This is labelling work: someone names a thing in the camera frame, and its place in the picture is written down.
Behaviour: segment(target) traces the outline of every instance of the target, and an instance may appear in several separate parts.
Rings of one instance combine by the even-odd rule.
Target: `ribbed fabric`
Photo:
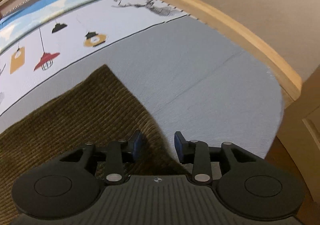
[[[126,165],[127,175],[186,174],[167,154],[153,118],[106,65],[15,123],[0,135],[0,224],[18,215],[11,188],[19,175],[87,141],[102,146],[136,129],[147,144],[140,160]]]

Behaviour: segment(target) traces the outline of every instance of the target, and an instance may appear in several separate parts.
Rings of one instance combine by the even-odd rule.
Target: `door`
[[[286,108],[277,133],[320,203],[320,67],[303,83],[300,98]]]

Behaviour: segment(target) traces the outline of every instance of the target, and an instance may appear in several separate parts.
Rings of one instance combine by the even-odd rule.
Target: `round yellow lamp print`
[[[96,47],[107,40],[107,36],[104,34],[97,34],[96,32],[88,32],[86,34],[86,40],[84,41],[84,47]]]

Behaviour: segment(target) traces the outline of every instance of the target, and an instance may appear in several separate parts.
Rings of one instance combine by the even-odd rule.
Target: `black line on fabric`
[[[5,111],[3,111],[3,112],[0,114],[0,117],[1,117],[4,113],[6,113],[12,106],[14,106],[15,104],[17,104],[21,99],[23,99],[26,95],[28,95],[31,91],[33,91],[35,88],[37,88],[38,86],[40,86],[42,83],[46,82],[47,80],[51,79],[52,77],[54,77],[55,75],[57,75],[57,74],[58,74],[59,72],[61,72],[62,70],[65,70],[65,69],[68,68],[69,66],[77,63],[78,61],[80,61],[80,60],[82,60],[82,59],[84,59],[84,58],[86,58],[86,57],[88,57],[88,56],[90,56],[90,55],[92,55],[92,54],[94,54],[94,53],[102,50],[103,48],[106,48],[106,47],[114,44],[114,43],[120,42],[120,41],[122,41],[123,39],[126,39],[126,38],[128,38],[128,37],[131,37],[132,35],[135,35],[135,34],[137,34],[137,33],[140,33],[140,32],[143,32],[143,31],[145,31],[145,30],[148,30],[148,29],[150,29],[150,28],[152,28],[152,27],[154,27],[154,26],[157,26],[157,25],[160,25],[160,24],[165,24],[165,23],[167,23],[167,22],[170,22],[170,21],[173,21],[173,20],[176,20],[176,19],[185,17],[185,16],[187,16],[187,14],[186,14],[186,15],[183,15],[183,16],[181,16],[181,17],[178,17],[178,18],[173,18],[173,19],[171,19],[171,20],[169,20],[169,21],[160,22],[160,23],[154,24],[154,25],[152,25],[152,26],[149,26],[148,28],[142,29],[142,30],[140,30],[140,31],[138,31],[138,32],[132,33],[132,34],[126,36],[126,37],[123,37],[123,38],[121,38],[121,39],[119,39],[119,40],[116,40],[116,41],[114,41],[114,42],[112,42],[112,43],[110,43],[110,44],[108,44],[108,45],[106,45],[106,46],[104,46],[104,47],[99,48],[98,50],[94,51],[93,53],[90,53],[90,54],[88,54],[88,55],[86,55],[86,56],[84,56],[84,57],[82,57],[82,58],[80,58],[80,59],[78,59],[78,60],[70,63],[70,64],[67,65],[66,67],[64,67],[64,68],[62,68],[61,70],[57,71],[54,75],[50,76],[50,77],[47,78],[46,80],[44,80],[44,81],[42,81],[41,83],[39,83],[38,85],[36,85],[32,90],[28,91],[25,95],[23,95],[23,96],[22,96],[21,98],[19,98],[15,103],[13,103],[10,107],[8,107]]]

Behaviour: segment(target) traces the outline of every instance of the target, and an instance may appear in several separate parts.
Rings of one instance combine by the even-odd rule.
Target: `black pendant lamp print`
[[[40,59],[40,62],[35,66],[35,70],[39,69],[41,67],[42,70],[47,70],[49,69],[52,65],[53,65],[53,59],[58,57],[58,55],[60,55],[60,53],[45,53],[44,52],[44,47],[43,47],[43,42],[42,42],[42,35],[41,35],[41,30],[39,28],[40,31],[40,38],[41,38],[41,44],[42,44],[42,50],[43,50],[43,55]]]
[[[76,20],[79,22],[79,24],[82,25],[82,27],[84,29],[86,29],[86,27],[83,26],[83,24],[78,20],[78,18],[76,18]],[[96,46],[106,42],[108,37],[105,34],[99,34],[97,32],[88,31],[88,33],[85,35],[85,38],[86,38],[86,40],[83,43],[84,47],[96,47]]]
[[[62,30],[63,28],[66,28],[68,26],[65,23],[58,23],[57,21],[55,21],[55,22],[56,22],[56,25],[52,29],[51,33],[58,32],[58,31]]]

